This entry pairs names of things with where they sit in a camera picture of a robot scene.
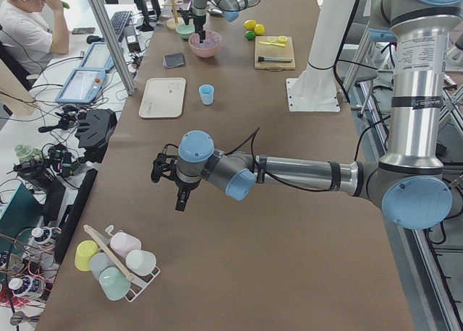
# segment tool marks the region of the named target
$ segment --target warning label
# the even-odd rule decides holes
[[[394,74],[403,72],[445,72],[447,36],[431,36],[404,40],[397,45]]]

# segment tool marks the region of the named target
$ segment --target blue-framed tablet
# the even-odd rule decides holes
[[[91,103],[97,97],[105,80],[105,69],[87,67],[73,69],[55,102]]]
[[[108,72],[114,67],[113,58],[109,53],[108,46],[104,42],[94,42],[85,53],[80,63],[80,68],[90,67],[92,69],[105,69]]]

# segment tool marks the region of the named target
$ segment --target bowl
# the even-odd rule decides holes
[[[188,44],[190,45],[193,53],[198,55],[200,58],[210,58],[218,52],[222,44],[222,37],[220,34],[214,31],[205,31],[205,40],[200,43],[200,36],[194,33],[188,38]]]
[[[193,24],[185,25],[180,24],[175,28],[177,35],[184,40],[187,40],[193,33],[195,33],[195,26]]]

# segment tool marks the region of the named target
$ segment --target pink bowl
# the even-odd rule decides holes
[[[205,31],[205,40],[200,43],[200,36],[197,33],[193,33],[188,38],[188,44],[190,45],[193,53],[201,58],[210,58],[218,52],[222,44],[222,37],[214,31]]]

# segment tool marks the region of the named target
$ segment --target person's arm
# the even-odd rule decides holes
[[[64,18],[64,8],[61,0],[45,0],[54,13],[54,29],[50,53],[69,53],[69,31]]]

